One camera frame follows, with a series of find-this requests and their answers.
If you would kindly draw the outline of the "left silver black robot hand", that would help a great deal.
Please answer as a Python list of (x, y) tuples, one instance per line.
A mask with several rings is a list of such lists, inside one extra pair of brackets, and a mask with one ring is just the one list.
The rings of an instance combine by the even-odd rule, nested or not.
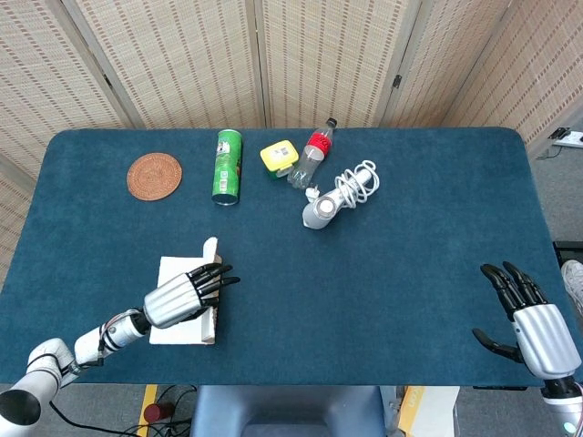
[(213, 262), (170, 279), (144, 298), (146, 319), (151, 326), (166, 329), (215, 308), (219, 297), (211, 294), (240, 282), (239, 277), (223, 277), (231, 269), (231, 265)]

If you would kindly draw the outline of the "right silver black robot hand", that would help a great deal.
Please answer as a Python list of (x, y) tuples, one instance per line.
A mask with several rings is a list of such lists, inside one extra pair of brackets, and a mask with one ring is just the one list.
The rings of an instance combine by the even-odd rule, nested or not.
[(496, 355), (524, 364), (540, 380), (574, 376), (582, 359), (559, 308), (528, 274), (508, 261), (502, 268), (483, 264), (480, 270), (495, 290), (517, 344), (502, 344), (474, 328), (477, 341)]

